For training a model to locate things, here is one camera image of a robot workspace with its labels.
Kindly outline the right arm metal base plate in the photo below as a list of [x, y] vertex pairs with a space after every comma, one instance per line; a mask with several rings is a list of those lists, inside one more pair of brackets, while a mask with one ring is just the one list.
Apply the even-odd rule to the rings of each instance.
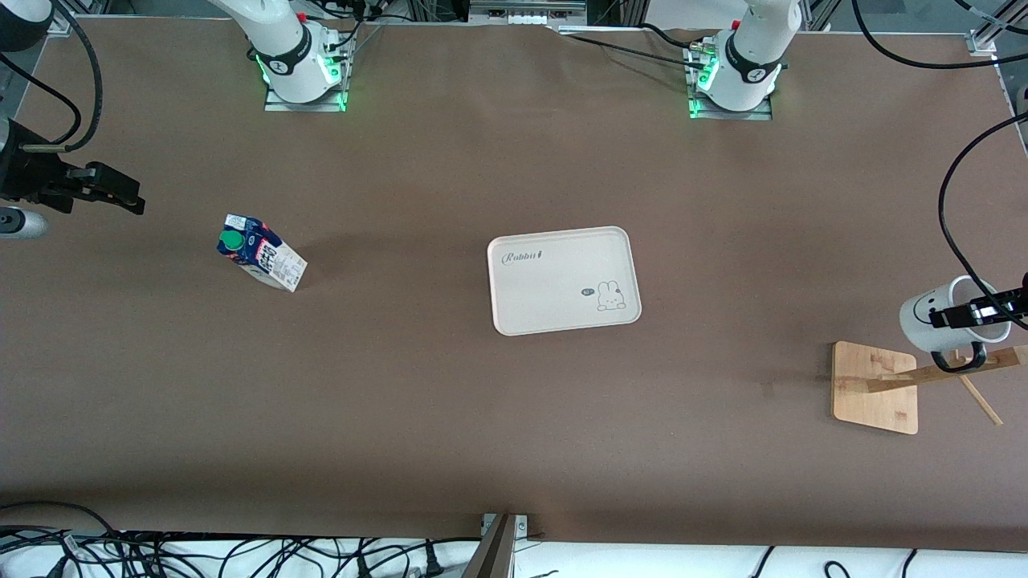
[[330, 87], [319, 99], [307, 103], [287, 102], [280, 99], [269, 85], [265, 88], [267, 89], [264, 103], [265, 111], [335, 113], [345, 112], [346, 108], [348, 108], [348, 82], [341, 82], [341, 84], [335, 85], [335, 87]]

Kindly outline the grey socket strip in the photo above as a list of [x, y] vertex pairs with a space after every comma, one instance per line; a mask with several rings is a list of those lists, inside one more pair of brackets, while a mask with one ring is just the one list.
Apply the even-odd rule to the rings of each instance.
[[467, 21], [477, 25], [586, 26], [586, 0], [467, 0]]

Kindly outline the wooden cup rack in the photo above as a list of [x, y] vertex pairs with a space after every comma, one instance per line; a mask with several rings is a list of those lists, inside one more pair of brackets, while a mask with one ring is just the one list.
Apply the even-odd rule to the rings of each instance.
[[933, 359], [926, 365], [920, 365], [907, 352], [837, 341], [832, 345], [830, 362], [832, 417], [846, 423], [913, 435], [919, 430], [920, 386], [957, 378], [972, 394], [981, 409], [999, 425], [999, 416], [972, 387], [970, 377], [981, 371], [1028, 366], [1028, 345], [999, 348], [996, 352], [991, 352], [990, 347], [987, 347], [988, 355], [983, 367], [967, 373], [950, 374], [941, 371]]

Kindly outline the white mug black handle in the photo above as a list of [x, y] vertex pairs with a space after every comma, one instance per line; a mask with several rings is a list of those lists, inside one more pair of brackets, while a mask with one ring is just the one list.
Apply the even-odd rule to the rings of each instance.
[[1002, 344], [1012, 332], [1012, 322], [972, 328], [937, 328], [930, 311], [959, 306], [985, 294], [969, 275], [962, 275], [937, 289], [911, 297], [900, 308], [904, 336], [918, 350], [929, 352], [941, 371], [967, 373], [984, 366], [988, 345]]

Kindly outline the blue white milk carton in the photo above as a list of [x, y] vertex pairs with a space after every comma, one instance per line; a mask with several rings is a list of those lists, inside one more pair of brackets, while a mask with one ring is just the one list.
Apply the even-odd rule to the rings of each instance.
[[267, 223], [238, 214], [227, 214], [217, 252], [257, 281], [290, 293], [297, 290], [308, 266]]

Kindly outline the aluminium frame corner profile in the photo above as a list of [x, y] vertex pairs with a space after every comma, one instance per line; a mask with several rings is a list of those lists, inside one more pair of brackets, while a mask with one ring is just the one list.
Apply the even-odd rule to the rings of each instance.
[[996, 55], [996, 40], [1003, 35], [1028, 38], [1028, 0], [1005, 0], [992, 12], [965, 4], [965, 0], [961, 0], [959, 4], [981, 20], [981, 25], [965, 36], [967, 48], [972, 56]]

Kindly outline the cream rabbit print tray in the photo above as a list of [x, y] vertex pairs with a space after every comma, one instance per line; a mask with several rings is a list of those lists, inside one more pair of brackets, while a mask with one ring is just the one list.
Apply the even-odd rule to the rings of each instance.
[[630, 238], [617, 226], [504, 234], [486, 249], [503, 336], [631, 324], [642, 314]]

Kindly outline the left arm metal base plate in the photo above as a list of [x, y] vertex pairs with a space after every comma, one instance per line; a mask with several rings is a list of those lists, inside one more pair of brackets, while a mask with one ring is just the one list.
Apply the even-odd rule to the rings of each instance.
[[748, 111], [731, 111], [715, 105], [708, 95], [697, 94], [689, 98], [689, 113], [694, 120], [746, 120], [769, 121], [773, 118], [769, 98], [764, 98], [760, 105]]

